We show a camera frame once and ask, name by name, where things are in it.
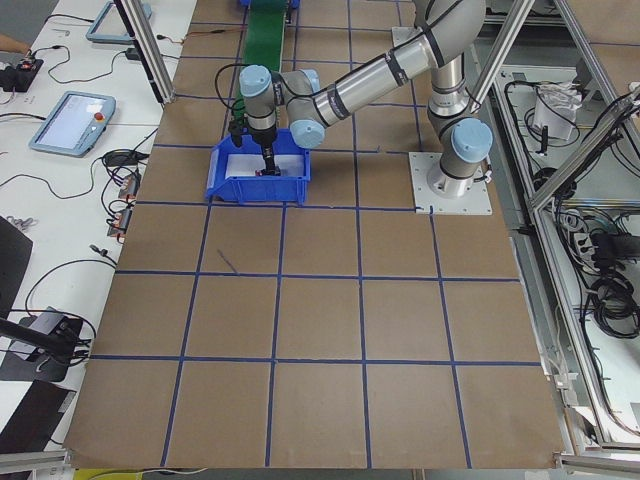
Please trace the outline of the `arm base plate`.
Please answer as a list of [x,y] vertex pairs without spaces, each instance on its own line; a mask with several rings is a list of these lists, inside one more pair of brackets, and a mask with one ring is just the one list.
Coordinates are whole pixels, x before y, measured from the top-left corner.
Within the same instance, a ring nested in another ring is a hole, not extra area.
[[485,180],[476,182],[481,168],[467,179],[448,177],[440,165],[440,153],[409,152],[415,211],[432,215],[491,215]]
[[421,28],[393,27],[391,30],[394,53],[424,51],[425,32]]

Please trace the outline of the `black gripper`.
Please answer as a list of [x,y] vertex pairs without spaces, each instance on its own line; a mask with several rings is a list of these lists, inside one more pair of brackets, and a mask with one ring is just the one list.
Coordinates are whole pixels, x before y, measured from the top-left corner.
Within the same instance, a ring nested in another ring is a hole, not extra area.
[[249,133],[253,141],[261,147],[262,157],[268,175],[277,175],[278,166],[275,163],[275,154],[273,145],[277,139],[277,127],[272,125],[267,129],[257,129],[252,126],[248,127]]

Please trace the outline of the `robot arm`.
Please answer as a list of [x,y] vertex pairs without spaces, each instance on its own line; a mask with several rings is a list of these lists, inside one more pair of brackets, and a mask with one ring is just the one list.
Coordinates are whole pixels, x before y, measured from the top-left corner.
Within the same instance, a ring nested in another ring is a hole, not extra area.
[[444,148],[427,175],[438,196],[457,199],[471,187],[474,175],[491,148],[492,132],[467,115],[463,53],[476,39],[485,18],[483,1],[418,1],[416,33],[408,40],[350,71],[324,88],[313,71],[279,73],[248,65],[239,75],[248,132],[261,148],[261,175],[275,176],[273,144],[276,110],[287,110],[295,144],[313,149],[330,126],[351,116],[425,71],[431,73],[428,116]]

